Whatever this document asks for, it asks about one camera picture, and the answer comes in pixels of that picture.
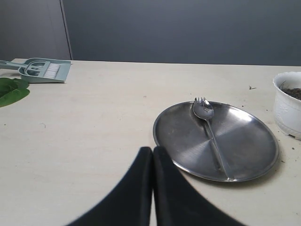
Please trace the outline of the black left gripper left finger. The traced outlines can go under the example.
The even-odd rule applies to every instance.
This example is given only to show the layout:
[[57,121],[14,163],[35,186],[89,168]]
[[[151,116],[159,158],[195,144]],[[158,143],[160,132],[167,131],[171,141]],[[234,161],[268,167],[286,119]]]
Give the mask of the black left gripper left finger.
[[148,226],[153,182],[153,153],[141,147],[119,183],[70,226]]

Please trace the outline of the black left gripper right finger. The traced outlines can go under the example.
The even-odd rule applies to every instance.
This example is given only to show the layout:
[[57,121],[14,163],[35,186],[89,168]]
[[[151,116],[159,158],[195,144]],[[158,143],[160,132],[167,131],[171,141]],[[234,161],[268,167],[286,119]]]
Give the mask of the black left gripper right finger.
[[184,178],[167,150],[153,150],[153,185],[158,226],[242,226],[211,204]]

